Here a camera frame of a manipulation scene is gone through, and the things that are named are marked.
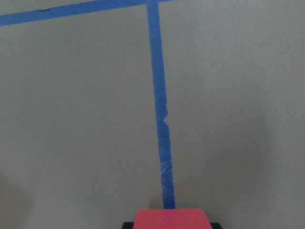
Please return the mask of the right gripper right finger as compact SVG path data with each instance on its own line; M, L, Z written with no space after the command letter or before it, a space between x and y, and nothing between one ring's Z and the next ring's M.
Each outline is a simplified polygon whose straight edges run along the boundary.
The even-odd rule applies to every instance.
M212 229L221 229L221 224L217 222L211 222Z

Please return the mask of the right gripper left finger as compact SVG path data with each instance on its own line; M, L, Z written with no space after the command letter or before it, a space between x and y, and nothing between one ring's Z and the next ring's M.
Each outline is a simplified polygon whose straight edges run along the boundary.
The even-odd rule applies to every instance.
M122 229L133 229L134 222L124 222L122 224Z

